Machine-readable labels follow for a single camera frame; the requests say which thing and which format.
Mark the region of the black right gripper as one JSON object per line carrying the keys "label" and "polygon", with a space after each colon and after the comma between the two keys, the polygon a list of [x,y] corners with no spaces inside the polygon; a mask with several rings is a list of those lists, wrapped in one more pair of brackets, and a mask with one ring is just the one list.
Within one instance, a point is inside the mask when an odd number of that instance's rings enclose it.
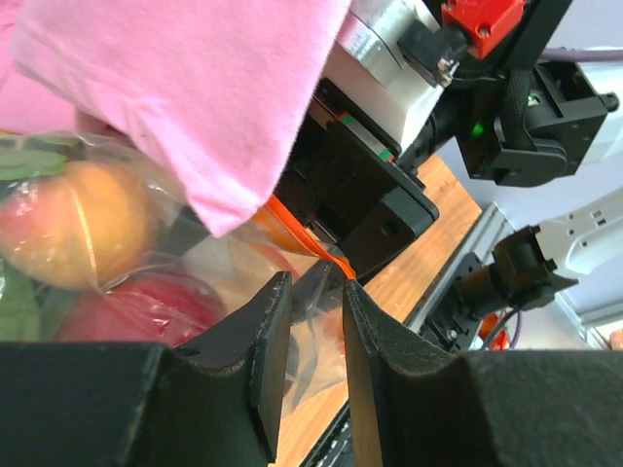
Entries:
{"label": "black right gripper", "polygon": [[369,282],[437,220],[402,148],[327,78],[298,132],[276,196],[306,228]]}

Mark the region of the red fake apple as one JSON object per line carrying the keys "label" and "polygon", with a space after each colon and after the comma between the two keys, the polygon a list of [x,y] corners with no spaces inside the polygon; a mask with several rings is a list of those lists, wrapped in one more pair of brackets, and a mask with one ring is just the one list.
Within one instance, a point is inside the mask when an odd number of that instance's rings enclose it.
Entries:
{"label": "red fake apple", "polygon": [[175,270],[135,274],[81,296],[55,334],[58,341],[154,341],[175,347],[227,315],[216,290]]}

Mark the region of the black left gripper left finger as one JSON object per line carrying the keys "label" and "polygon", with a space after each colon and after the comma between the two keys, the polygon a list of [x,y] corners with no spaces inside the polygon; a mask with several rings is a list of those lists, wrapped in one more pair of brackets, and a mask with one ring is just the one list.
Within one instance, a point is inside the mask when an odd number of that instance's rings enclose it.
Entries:
{"label": "black left gripper left finger", "polygon": [[275,461],[292,278],[178,348],[5,343],[5,466],[265,466]]}

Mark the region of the clear zip top bag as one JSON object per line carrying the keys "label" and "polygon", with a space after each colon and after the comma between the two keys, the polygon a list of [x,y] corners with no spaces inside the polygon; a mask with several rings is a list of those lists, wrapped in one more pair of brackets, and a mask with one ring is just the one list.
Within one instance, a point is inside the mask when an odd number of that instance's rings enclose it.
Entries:
{"label": "clear zip top bag", "polygon": [[152,270],[175,270],[196,277],[220,295],[227,315],[246,304],[278,272],[293,282],[283,412],[346,378],[342,328],[345,261],[334,248],[262,209],[248,224],[216,237],[187,203],[179,183],[128,144],[106,136],[71,132],[11,134],[24,143],[36,138],[50,148],[61,145],[68,162],[124,162],[147,187],[160,226],[152,248],[130,272],[101,286],[107,291],[129,277]]}

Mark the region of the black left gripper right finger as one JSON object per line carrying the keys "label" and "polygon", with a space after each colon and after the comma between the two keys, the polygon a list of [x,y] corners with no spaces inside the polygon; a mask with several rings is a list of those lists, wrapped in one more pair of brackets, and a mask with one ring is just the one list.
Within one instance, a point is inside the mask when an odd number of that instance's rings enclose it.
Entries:
{"label": "black left gripper right finger", "polygon": [[345,285],[343,323],[359,466],[618,466],[622,355],[452,355]]}

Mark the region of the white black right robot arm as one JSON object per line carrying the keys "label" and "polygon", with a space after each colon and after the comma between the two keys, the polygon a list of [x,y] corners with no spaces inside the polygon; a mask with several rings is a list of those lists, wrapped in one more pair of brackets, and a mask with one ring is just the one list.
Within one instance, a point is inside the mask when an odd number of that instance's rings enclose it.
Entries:
{"label": "white black right robot arm", "polygon": [[456,140],[468,175],[533,188],[605,158],[618,50],[551,50],[566,1],[354,1],[276,197],[368,281],[437,219],[417,171]]}

